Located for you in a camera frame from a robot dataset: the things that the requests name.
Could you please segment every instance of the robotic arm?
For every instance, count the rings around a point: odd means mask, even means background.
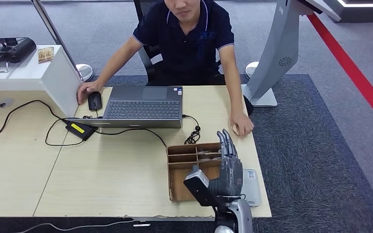
[[[209,180],[198,166],[185,178],[184,185],[201,206],[215,211],[215,233],[252,233],[252,214],[242,199],[242,163],[229,133],[217,132],[221,144],[219,178]]]

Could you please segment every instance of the cardboard compartment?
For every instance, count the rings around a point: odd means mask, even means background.
[[[185,177],[197,165],[209,179],[220,175],[219,143],[168,147],[168,185],[171,201],[195,200],[184,185]]]

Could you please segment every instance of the man's arm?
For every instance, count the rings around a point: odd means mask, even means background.
[[[94,82],[82,83],[78,89],[77,100],[79,104],[84,102],[86,96],[95,91],[100,91],[105,83],[118,72],[134,54],[140,50],[142,44],[139,43],[133,36],[129,39],[112,55],[109,61],[103,68],[101,75]]]
[[[241,78],[235,61],[234,45],[227,45],[219,50],[222,69],[225,75],[225,83],[231,101],[231,112],[243,111]]]
[[[244,137],[254,129],[254,125],[244,114],[242,104],[241,78],[235,61],[234,45],[226,45],[219,49],[225,84],[231,101],[231,125],[238,127],[239,136]]]
[[[133,36],[130,36],[129,39],[123,44],[109,61],[106,63],[103,68],[97,81],[104,86],[105,83],[117,73],[128,61],[131,59],[134,54],[140,50],[142,44],[139,43]]]

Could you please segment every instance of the gray kiosk stand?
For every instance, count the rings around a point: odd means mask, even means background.
[[[277,0],[261,59],[245,69],[250,79],[242,85],[242,93],[254,107],[277,106],[271,87],[297,63],[299,18],[314,12],[324,12],[336,21],[341,19],[323,0]]]

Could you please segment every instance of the yellow label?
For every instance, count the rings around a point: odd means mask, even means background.
[[[85,130],[81,129],[79,126],[77,126],[77,125],[75,125],[75,124],[71,124],[71,126],[72,126],[74,129],[78,130],[80,133],[84,133],[84,132],[85,132]]]

